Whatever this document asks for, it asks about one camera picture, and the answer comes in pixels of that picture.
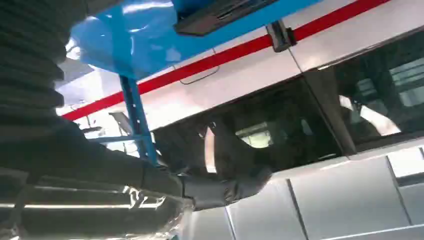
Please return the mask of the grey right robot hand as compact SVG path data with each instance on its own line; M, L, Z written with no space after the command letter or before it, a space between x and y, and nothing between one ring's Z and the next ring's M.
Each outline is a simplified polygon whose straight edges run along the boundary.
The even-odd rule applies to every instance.
M192 212L260 192L272 171L181 176L86 139L60 117L0 119L0 237L5 240L169 236Z

